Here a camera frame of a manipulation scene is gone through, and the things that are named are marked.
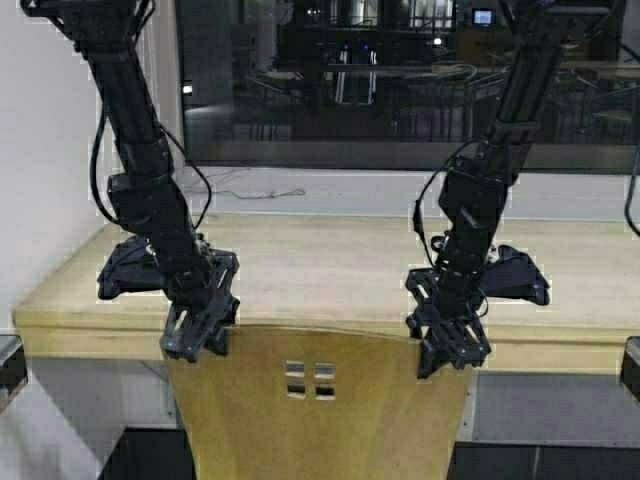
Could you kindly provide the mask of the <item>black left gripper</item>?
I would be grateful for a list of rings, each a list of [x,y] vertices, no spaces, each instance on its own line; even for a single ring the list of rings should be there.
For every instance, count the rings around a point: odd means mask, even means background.
[[[235,326],[240,301],[231,292],[239,261],[231,251],[206,248],[207,269],[170,284],[171,306],[160,347],[169,358],[196,363],[203,351],[229,353],[227,329]]]

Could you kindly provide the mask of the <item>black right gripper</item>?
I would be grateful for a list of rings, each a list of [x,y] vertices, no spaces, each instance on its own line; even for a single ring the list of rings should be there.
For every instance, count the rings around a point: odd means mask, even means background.
[[[405,323],[409,336],[419,342],[418,379],[429,378],[446,364],[459,370],[479,367],[491,353],[473,303],[442,290],[438,280],[435,269],[417,268],[405,281],[416,303]]]

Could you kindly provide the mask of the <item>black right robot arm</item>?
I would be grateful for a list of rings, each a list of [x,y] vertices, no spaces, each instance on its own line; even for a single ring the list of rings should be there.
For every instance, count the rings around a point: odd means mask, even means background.
[[[445,178],[438,203],[448,229],[427,237],[423,200],[414,203],[413,229],[429,262],[410,270],[405,282],[416,302],[406,324],[419,343],[419,379],[446,365],[484,364],[491,345],[478,311],[489,299],[549,304],[550,285],[533,259],[494,239],[565,50],[598,35],[621,10],[618,1],[503,1],[500,7],[514,36],[513,63],[493,119],[465,143],[474,153],[458,147],[440,168]]]

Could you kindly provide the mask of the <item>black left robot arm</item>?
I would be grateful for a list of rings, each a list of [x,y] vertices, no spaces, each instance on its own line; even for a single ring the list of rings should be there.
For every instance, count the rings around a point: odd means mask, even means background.
[[[102,268],[98,296],[163,292],[170,308],[160,339],[172,359],[190,363],[203,351],[228,353],[227,327],[239,301],[231,292],[239,261],[198,232],[176,184],[171,145],[137,53],[155,10],[152,1],[23,1],[23,12],[54,25],[88,63],[102,108],[98,132],[110,126],[122,172],[109,177],[106,218],[129,233]]]

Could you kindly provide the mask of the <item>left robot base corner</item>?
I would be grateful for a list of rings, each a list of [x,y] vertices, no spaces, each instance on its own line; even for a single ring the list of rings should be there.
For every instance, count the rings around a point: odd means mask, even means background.
[[[4,412],[28,383],[28,368],[22,338],[1,335],[1,412]]]

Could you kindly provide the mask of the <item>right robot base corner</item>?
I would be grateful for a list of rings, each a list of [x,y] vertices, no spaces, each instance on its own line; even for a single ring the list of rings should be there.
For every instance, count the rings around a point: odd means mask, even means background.
[[[640,399],[639,356],[639,337],[631,336],[625,343],[619,380],[636,401]]]

